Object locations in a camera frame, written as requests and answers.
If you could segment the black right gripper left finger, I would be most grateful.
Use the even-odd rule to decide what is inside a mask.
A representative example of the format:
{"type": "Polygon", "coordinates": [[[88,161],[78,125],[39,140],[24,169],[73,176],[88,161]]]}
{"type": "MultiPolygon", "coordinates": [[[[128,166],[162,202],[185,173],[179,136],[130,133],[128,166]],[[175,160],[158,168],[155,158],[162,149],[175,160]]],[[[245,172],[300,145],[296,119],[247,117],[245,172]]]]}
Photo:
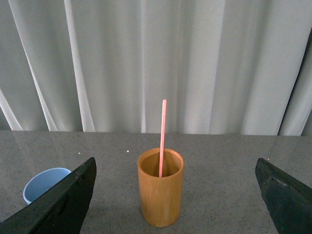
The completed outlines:
{"type": "Polygon", "coordinates": [[[0,224],[2,234],[78,234],[89,210],[96,160],[89,158],[34,202],[0,224]]]}

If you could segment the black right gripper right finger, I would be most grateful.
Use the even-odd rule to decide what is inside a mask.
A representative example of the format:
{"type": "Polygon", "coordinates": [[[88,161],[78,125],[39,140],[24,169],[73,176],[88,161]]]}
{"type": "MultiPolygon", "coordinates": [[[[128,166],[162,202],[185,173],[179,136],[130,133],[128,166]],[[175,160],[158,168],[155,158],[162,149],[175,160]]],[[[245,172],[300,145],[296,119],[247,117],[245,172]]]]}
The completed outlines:
{"type": "Polygon", "coordinates": [[[257,161],[255,176],[277,232],[310,234],[312,189],[263,158],[257,161]]]}

